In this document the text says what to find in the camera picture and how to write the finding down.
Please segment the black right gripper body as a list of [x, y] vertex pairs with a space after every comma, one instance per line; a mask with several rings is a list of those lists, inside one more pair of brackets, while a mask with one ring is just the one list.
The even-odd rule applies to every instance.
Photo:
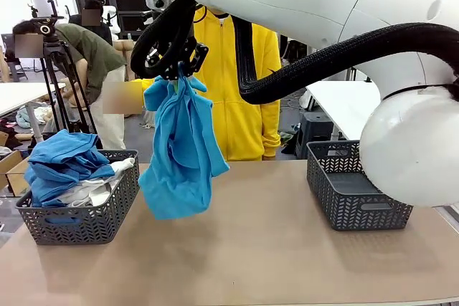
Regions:
[[191, 56], [193, 55], [198, 42], [194, 36], [190, 37], [179, 37], [174, 42], [176, 56]]

